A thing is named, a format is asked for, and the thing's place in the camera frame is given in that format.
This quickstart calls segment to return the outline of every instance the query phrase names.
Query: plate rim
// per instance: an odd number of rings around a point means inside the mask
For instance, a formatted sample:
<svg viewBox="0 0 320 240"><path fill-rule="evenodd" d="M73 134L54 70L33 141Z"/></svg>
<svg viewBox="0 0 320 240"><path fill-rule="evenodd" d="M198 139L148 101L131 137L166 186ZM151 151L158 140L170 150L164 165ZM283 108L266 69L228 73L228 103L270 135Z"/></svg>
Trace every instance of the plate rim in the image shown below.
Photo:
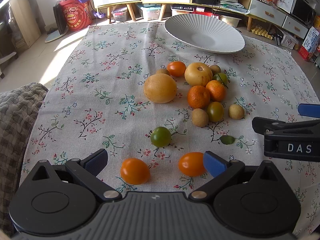
<svg viewBox="0 0 320 240"><path fill-rule="evenodd" d="M197 15L200 15L200 17L210 17L210 16L202 15L202 14L197 14ZM222 52L222 51L215 51L215 50L205 49L205 48L203 48L203 47L199 47L199 46L197 46L197 45L194 45L194 44L188 43L188 42L186 42L186 41L183 41L183 40L179 39L178 37L174 36L172 33L170 33L170 32L167 30L167 28L166 28L166 23L167 23L168 20L170 20L170 19L173 18L173 17L179 17L179 16L180 16L180 14L179 14L179 15L175 15L175 16L171 16L169 19L167 19L167 20L164 22L164 29L165 29L166 32L169 33L172 37L174 37L174 38L177 39L178 41L183 42L184 44L187 44L187 45L189 45L189 46L191 46L191 47L194 47L194 48L197 48L197 49L200 49L200 50L210 51L210 52L218 53L218 54L231 54L231 53L236 53L236 52L241 51L241 50L244 48L244 46L245 46L245 40L244 40L243 36L242 36L239 32L237 32L237 33L242 37L242 40L243 40L243 42L244 42L244 45L243 45L243 47L242 47L240 50L231 51L231 52Z"/></svg>

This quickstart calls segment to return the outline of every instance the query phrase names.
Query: wooden leg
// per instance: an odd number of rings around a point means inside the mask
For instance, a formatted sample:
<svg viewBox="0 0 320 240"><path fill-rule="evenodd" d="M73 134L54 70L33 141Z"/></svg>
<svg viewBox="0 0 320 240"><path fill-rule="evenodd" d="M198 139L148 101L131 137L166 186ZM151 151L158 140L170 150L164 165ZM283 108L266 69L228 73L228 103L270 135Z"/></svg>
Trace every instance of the wooden leg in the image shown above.
<svg viewBox="0 0 320 240"><path fill-rule="evenodd" d="M136 21L136 17L134 16L134 11L132 10L132 5L131 3L127 3L127 8L129 10L131 19L135 22Z"/></svg>
<svg viewBox="0 0 320 240"><path fill-rule="evenodd" d="M107 9L108 24L111 23L111 6Z"/></svg>
<svg viewBox="0 0 320 240"><path fill-rule="evenodd" d="M162 18L163 18L163 15L164 15L164 11L165 11L166 6L167 6L166 3L163 3L163 4L161 5L161 10L160 10L160 15L159 15L159 21L162 21Z"/></svg>
<svg viewBox="0 0 320 240"><path fill-rule="evenodd" d="M248 26L247 26L247 31L251 31L251 22L252 22L252 18L248 17Z"/></svg>

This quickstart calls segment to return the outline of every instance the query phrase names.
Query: metal screw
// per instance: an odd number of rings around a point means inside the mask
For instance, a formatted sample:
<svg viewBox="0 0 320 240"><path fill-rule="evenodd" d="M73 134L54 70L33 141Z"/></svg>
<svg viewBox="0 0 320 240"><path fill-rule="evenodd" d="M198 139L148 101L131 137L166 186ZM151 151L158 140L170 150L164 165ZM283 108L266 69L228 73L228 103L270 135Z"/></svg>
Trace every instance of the metal screw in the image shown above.
<svg viewBox="0 0 320 240"><path fill-rule="evenodd" d="M207 196L207 193L205 193L204 191L201 191L201 190L197 190L197 191L192 192L191 196L193 198L200 199L200 198L205 198Z"/></svg>
<svg viewBox="0 0 320 240"><path fill-rule="evenodd" d="M119 196L119 192L117 192L115 190L108 190L108 191L103 193L103 196L105 198L116 198L116 197Z"/></svg>

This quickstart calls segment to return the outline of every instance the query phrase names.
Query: microwave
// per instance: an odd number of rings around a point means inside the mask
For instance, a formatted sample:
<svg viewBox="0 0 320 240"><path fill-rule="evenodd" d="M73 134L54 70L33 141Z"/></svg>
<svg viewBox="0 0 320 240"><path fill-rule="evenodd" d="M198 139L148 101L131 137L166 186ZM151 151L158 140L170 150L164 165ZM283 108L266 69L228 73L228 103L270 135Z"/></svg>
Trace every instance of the microwave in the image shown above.
<svg viewBox="0 0 320 240"><path fill-rule="evenodd" d="M305 0L278 0L276 5L307 25L312 25L316 17L316 11Z"/></svg>

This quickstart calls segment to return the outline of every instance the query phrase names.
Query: green tomato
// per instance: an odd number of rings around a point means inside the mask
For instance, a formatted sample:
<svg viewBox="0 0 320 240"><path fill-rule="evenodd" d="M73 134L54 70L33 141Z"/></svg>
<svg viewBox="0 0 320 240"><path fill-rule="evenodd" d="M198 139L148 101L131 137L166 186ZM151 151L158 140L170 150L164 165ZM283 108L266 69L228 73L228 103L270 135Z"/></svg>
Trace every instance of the green tomato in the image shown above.
<svg viewBox="0 0 320 240"><path fill-rule="evenodd" d="M207 114L211 122L219 122L223 118L224 109L221 103L212 102L208 105Z"/></svg>
<svg viewBox="0 0 320 240"><path fill-rule="evenodd" d="M159 126L153 130L150 139L154 146L159 148L165 147L171 142L171 133L167 128Z"/></svg>
<svg viewBox="0 0 320 240"><path fill-rule="evenodd" d="M213 76L213 80L218 80L219 82L221 82L222 84L224 84L225 86L228 83L228 78L227 75L225 73L216 73Z"/></svg>

